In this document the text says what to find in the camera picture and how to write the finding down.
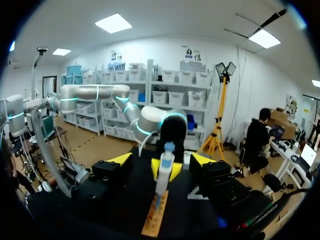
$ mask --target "wooden block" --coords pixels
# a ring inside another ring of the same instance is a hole
[[[141,234],[149,237],[156,238],[159,234],[162,218],[164,216],[165,207],[168,199],[168,191],[161,196],[161,201],[158,209],[156,210],[156,199],[154,196],[153,201],[150,206],[149,213],[145,219],[145,223]]]

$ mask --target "blue bottle cap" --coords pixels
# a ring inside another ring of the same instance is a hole
[[[175,144],[173,142],[166,142],[164,145],[164,150],[168,152],[173,152],[175,150]]]

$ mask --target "white bottle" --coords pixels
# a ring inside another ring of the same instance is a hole
[[[155,193],[162,196],[167,190],[169,183],[170,174],[172,171],[172,166],[175,161],[175,155],[173,151],[175,150],[175,145],[173,142],[167,142],[164,145],[164,153],[160,157],[160,166],[158,170],[158,178],[156,180]]]

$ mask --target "monitor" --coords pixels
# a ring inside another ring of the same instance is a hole
[[[304,145],[301,153],[301,158],[311,167],[316,159],[317,152],[313,150],[308,144]]]
[[[285,133],[285,129],[282,126],[275,124],[270,130],[270,135],[274,136],[275,139],[280,140]]]

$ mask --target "door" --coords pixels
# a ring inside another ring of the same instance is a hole
[[[44,76],[42,79],[42,98],[57,92],[57,76]]]

